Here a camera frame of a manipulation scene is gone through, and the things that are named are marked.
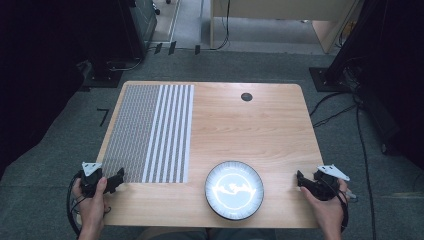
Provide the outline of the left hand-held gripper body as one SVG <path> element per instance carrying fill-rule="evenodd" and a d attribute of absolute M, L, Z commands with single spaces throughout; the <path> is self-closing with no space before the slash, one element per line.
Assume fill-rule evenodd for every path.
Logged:
<path fill-rule="evenodd" d="M 82 163 L 81 190 L 84 197 L 92 198 L 98 181 L 103 177 L 101 163 Z"/>

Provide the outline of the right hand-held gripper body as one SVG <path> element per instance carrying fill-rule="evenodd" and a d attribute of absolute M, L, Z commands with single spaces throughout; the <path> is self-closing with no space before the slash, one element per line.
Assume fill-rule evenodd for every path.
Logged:
<path fill-rule="evenodd" d="M 312 194 L 321 201 L 331 200 L 337 195 L 340 188 L 339 179 L 344 181 L 350 180 L 350 177 L 334 164 L 319 165 L 313 176 L 315 189 L 312 191 Z"/>

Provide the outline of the person's right hand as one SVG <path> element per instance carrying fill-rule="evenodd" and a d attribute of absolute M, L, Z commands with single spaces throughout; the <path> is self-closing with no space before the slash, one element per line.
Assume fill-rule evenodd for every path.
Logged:
<path fill-rule="evenodd" d="M 343 207 L 347 206 L 350 198 L 346 195 L 349 190 L 347 183 L 339 179 L 339 192 L 336 197 L 328 201 L 320 201 L 313 195 L 303 193 L 306 200 L 313 208 L 318 225 L 323 230 L 342 232 L 342 222 L 344 219 Z"/>

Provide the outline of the person's left hand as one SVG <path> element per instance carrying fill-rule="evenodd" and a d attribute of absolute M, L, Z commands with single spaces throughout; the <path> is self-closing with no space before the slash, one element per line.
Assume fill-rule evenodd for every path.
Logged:
<path fill-rule="evenodd" d="M 82 217 L 81 234 L 98 235 L 104 226 L 104 213 L 107 204 L 104 200 L 104 190 L 107 186 L 107 179 L 102 177 L 96 186 L 95 194 L 92 198 L 86 198 L 79 204 L 80 215 Z"/>

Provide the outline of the grey striped placemat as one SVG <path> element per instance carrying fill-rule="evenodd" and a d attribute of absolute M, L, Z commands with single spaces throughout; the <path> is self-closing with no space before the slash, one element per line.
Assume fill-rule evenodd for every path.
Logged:
<path fill-rule="evenodd" d="M 128 183 L 188 181 L 192 85 L 129 85 L 102 159 L 104 174 L 120 169 Z"/>

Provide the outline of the white plate with dark rim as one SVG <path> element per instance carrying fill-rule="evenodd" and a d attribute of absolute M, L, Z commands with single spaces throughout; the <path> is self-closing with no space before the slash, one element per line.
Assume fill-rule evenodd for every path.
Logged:
<path fill-rule="evenodd" d="M 205 180 L 209 207 L 220 217 L 241 221 L 254 215 L 264 199 L 264 185 L 257 171 L 241 161 L 216 165 Z"/>

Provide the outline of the black stand base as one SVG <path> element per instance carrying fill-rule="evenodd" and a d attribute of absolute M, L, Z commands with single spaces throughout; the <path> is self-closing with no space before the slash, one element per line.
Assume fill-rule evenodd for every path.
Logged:
<path fill-rule="evenodd" d="M 318 92 L 350 92 L 343 73 L 334 73 L 329 68 L 310 67 L 315 89 Z"/>
<path fill-rule="evenodd" d="M 84 81 L 80 91 L 90 91 L 92 88 L 117 88 L 123 74 L 122 71 L 100 69 L 86 60 L 77 64 Z"/>

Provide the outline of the dark curtain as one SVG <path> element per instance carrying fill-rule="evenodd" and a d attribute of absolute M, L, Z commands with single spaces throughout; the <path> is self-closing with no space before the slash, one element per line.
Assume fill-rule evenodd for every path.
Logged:
<path fill-rule="evenodd" d="M 386 149 L 424 170 L 424 0 L 365 0 L 325 78 L 345 69 Z"/>
<path fill-rule="evenodd" d="M 92 1 L 0 0 L 0 180 L 82 86 L 88 51 L 72 12 Z"/>

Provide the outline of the grey-green cabinet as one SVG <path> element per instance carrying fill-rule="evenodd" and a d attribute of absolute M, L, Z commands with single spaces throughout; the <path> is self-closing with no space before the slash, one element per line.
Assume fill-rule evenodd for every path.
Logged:
<path fill-rule="evenodd" d="M 130 11 L 141 46 L 141 52 L 146 54 L 155 32 L 156 5 L 153 0 L 128 0 Z"/>

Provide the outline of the light wooden desk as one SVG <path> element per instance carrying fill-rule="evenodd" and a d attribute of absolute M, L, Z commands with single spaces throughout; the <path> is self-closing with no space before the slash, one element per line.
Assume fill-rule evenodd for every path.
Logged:
<path fill-rule="evenodd" d="M 210 46 L 216 17 L 311 20 L 324 53 L 329 53 L 360 0 L 209 0 Z"/>

